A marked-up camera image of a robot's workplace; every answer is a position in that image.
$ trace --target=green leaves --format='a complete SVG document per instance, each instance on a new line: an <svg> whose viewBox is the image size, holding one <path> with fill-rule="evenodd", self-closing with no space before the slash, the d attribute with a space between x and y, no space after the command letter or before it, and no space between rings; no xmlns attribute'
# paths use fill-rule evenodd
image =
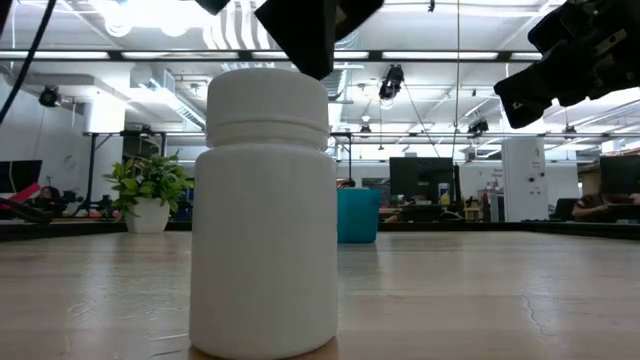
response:
<svg viewBox="0 0 640 360"><path fill-rule="evenodd" d="M177 165L178 156L152 156L148 159L130 159L124 164L113 164L111 174L104 178L113 183L113 190L120 194L113 204L121 215L133 214L137 198L161 199L162 205L169 203L172 211L178 210L178 200L187 189L193 188L184 168Z"/></svg>
<svg viewBox="0 0 640 360"><path fill-rule="evenodd" d="M136 190L138 188L138 183L135 179L122 179L122 183L129 190Z"/></svg>

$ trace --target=potted plant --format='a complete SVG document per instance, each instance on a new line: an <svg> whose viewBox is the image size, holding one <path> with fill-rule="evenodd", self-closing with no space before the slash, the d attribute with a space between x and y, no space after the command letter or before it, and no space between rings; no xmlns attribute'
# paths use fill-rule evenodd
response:
<svg viewBox="0 0 640 360"><path fill-rule="evenodd" d="M177 155L131 159L125 164L113 164L113 172L105 175L107 181L115 184L112 189L119 193L113 210L119 211L119 218L125 218L129 232L164 231L170 211L178 210L178 198L193 188L177 161Z"/></svg>

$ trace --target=wooden table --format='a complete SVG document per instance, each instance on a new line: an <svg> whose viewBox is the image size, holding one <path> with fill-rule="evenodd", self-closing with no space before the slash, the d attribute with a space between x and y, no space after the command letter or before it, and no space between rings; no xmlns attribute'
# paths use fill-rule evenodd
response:
<svg viewBox="0 0 640 360"><path fill-rule="evenodd" d="M190 233L0 244L3 360L205 359ZM380 235L339 250L337 341L303 359L637 359L640 244Z"/></svg>

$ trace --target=ceiling pipe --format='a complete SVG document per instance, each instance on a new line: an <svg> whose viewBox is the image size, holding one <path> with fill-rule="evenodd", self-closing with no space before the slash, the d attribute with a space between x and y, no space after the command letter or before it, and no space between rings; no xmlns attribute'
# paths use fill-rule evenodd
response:
<svg viewBox="0 0 640 360"><path fill-rule="evenodd" d="M587 116L580 120L573 121L569 125L575 126L576 129L585 129L585 128L588 128L589 126L593 126L594 124L605 121L605 120L611 120L617 117L622 117L625 115L632 114L638 111L639 108L640 108L640 100L634 100L626 104L617 106L613 109L604 111L600 114Z"/></svg>

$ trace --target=teal container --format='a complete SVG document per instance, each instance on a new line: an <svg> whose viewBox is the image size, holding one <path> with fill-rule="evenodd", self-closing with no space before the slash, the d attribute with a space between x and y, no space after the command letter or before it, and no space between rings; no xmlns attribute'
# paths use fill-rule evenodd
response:
<svg viewBox="0 0 640 360"><path fill-rule="evenodd" d="M338 243L374 243L379 209L380 190L338 190Z"/></svg>

